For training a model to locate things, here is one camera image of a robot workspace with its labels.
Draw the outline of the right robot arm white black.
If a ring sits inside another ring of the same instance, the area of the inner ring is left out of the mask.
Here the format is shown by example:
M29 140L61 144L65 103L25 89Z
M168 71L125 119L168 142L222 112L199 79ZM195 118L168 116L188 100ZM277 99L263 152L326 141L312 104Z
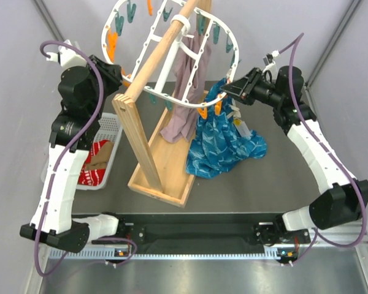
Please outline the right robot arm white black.
M300 209L277 216L275 237L286 243L297 231L329 229L363 219L368 204L368 181L358 180L339 161L320 129L313 110L301 100L304 78L299 68L283 66L269 81L261 69L221 87L244 105L259 101L273 109L274 120L300 151L318 185L319 197Z

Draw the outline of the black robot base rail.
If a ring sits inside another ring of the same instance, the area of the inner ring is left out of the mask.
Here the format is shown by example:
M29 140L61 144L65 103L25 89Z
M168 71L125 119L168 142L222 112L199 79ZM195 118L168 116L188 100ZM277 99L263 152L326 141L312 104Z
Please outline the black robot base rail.
M310 243L306 230L282 231L277 213L121 213L118 217L117 236L135 242L138 254L254 254L263 253L266 246Z

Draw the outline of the white oval clip hanger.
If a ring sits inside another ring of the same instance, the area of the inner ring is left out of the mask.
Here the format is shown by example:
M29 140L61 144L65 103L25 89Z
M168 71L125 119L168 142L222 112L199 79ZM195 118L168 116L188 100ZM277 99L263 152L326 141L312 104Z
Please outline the white oval clip hanger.
M206 43L213 35L213 28L218 28L226 34L228 51L233 52L234 55L225 76L228 83L233 81L239 65L239 45L234 33L221 19L200 8L197 1L176 1L176 4L181 7L179 13L171 17L171 23L164 35L157 35L156 29L163 18L167 3L167 1L163 1L157 10L156 17L148 30L132 71L123 76L123 80L129 84L128 89L124 94L119 94L113 98L112 105L120 119L136 114L136 100L142 91L181 107L198 109L200 113L201 110L206 110L228 96L220 90L216 98L209 102L190 102L187 96L193 85L192 81L186 83L184 93L179 99L163 91L179 51L184 52L194 62L190 69L190 78L194 78L199 69L201 57L205 53ZM183 42L185 39L194 37L190 23L190 18L193 15L199 17L200 20L201 44L197 51L190 49Z

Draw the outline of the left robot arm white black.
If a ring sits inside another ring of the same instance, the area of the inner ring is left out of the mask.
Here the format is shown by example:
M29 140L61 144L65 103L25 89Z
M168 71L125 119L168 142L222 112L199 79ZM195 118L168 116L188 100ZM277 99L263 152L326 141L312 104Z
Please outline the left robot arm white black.
M123 80L120 65L94 55L90 59L91 64L73 66L61 74L61 111L51 126L44 188L30 223L20 228L24 238L73 253L103 236L120 243L127 234L112 214L72 218L79 176L100 129L105 100Z

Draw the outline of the brown sock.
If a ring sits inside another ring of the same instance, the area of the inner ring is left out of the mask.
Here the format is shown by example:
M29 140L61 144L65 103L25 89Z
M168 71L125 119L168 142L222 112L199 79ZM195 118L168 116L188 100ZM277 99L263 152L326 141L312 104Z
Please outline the brown sock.
M95 143L90 160L85 164L85 170L106 169L112 150L113 143L111 141L103 140Z

